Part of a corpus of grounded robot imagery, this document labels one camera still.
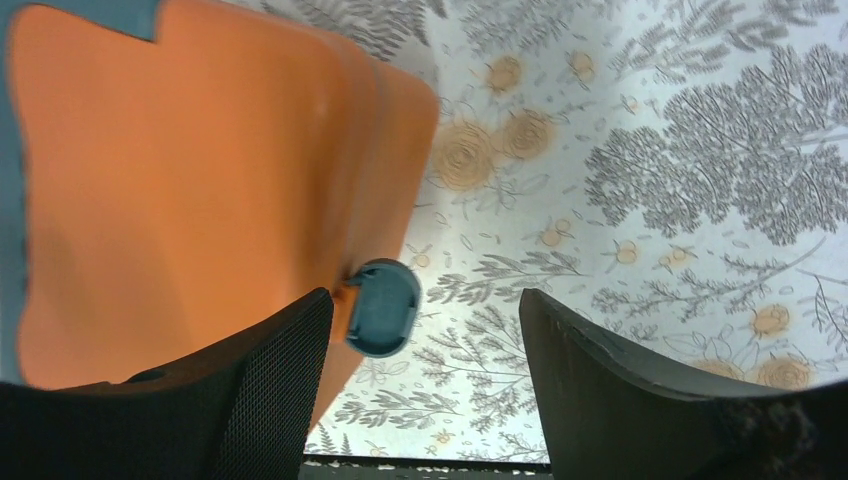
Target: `orange box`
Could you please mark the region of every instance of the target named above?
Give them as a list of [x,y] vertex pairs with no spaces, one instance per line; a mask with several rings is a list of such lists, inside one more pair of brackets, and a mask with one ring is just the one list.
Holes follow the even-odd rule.
[[[152,42],[28,6],[8,45],[31,385],[124,381],[399,254],[438,101],[349,40],[166,0]],[[313,420],[360,361],[330,345]]]

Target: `blue-gray border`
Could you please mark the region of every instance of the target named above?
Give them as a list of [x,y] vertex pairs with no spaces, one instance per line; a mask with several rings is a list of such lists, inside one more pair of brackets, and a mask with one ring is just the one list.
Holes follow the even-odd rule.
[[154,41],[162,0],[0,0],[0,380],[24,384],[17,355],[18,327],[29,291],[26,147],[12,101],[8,72],[9,30],[15,14],[31,5],[52,7],[140,40]]

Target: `orange plastic object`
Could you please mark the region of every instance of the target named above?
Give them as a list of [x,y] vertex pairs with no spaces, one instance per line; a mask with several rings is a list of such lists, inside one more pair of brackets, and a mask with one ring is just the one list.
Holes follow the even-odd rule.
[[[26,380],[126,380],[396,257],[438,117],[335,34],[168,0],[149,43],[42,6],[8,61],[27,145]],[[361,361],[330,345],[313,423]]]

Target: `floral patterned fabric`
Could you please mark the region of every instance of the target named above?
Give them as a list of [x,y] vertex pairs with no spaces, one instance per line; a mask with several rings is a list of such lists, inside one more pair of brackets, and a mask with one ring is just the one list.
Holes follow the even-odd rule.
[[308,452],[546,461],[524,288],[719,375],[844,377],[848,5],[236,3],[443,99],[403,254],[426,292],[413,340],[365,362]]

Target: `teal plastic latch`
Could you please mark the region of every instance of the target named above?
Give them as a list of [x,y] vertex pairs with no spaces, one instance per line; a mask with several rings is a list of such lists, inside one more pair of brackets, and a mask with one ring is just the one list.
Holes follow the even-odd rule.
[[421,300],[421,284],[406,265],[380,259],[348,280],[359,287],[347,344],[366,357],[390,357],[409,340]]

